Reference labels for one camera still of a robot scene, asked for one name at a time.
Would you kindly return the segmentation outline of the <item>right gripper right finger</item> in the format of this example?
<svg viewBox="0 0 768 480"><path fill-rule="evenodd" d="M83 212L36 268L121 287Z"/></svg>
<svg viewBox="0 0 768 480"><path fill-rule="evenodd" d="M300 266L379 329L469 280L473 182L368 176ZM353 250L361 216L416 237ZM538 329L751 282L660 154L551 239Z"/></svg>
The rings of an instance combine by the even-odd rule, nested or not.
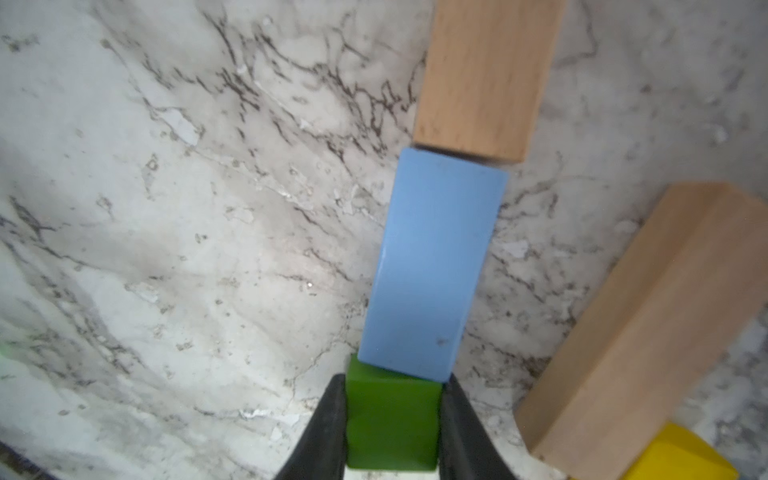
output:
<svg viewBox="0 0 768 480"><path fill-rule="evenodd" d="M439 428L441 480L518 479L496 450L455 375L443 386Z"/></svg>

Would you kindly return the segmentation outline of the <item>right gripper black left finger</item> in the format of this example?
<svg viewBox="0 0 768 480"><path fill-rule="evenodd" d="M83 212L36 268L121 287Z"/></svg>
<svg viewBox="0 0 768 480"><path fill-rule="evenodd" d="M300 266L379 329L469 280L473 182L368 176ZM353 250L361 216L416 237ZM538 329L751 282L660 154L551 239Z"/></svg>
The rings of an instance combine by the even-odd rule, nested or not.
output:
<svg viewBox="0 0 768 480"><path fill-rule="evenodd" d="M314 413L275 480L341 480L347 458L345 375L329 381Z"/></svg>

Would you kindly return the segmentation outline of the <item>green cube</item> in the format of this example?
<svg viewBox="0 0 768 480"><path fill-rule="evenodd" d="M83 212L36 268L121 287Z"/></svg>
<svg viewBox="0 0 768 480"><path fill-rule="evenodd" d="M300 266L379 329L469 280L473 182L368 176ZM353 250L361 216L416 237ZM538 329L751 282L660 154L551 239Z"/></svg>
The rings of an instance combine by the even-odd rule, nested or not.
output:
<svg viewBox="0 0 768 480"><path fill-rule="evenodd" d="M374 367L353 355L345 379L347 466L435 470L442 391L441 383Z"/></svg>

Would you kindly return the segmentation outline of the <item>yellow block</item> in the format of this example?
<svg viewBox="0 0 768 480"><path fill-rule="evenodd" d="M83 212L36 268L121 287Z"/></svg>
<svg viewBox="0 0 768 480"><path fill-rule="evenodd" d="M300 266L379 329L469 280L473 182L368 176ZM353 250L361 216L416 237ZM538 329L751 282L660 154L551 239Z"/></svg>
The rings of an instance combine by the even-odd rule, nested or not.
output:
<svg viewBox="0 0 768 480"><path fill-rule="evenodd" d="M622 479L735 480L739 477L736 468L706 441L680 425L667 423Z"/></svg>

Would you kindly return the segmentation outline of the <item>light blue block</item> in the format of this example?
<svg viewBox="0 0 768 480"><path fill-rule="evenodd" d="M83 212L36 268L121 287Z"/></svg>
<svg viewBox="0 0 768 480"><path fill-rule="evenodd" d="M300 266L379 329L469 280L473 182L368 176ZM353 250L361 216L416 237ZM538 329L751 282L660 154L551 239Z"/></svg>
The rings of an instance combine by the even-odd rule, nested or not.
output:
<svg viewBox="0 0 768 480"><path fill-rule="evenodd" d="M358 358L446 382L504 196L506 172L404 149Z"/></svg>

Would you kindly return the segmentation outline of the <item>natural wood block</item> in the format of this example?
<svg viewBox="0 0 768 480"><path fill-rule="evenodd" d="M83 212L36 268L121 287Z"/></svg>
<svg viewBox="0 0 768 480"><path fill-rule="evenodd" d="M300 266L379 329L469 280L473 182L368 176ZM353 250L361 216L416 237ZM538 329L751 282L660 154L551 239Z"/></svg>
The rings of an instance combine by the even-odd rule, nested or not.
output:
<svg viewBox="0 0 768 480"><path fill-rule="evenodd" d="M413 141L524 161L565 13L563 1L439 1Z"/></svg>
<svg viewBox="0 0 768 480"><path fill-rule="evenodd" d="M670 185L514 418L528 452L616 479L767 301L767 205Z"/></svg>

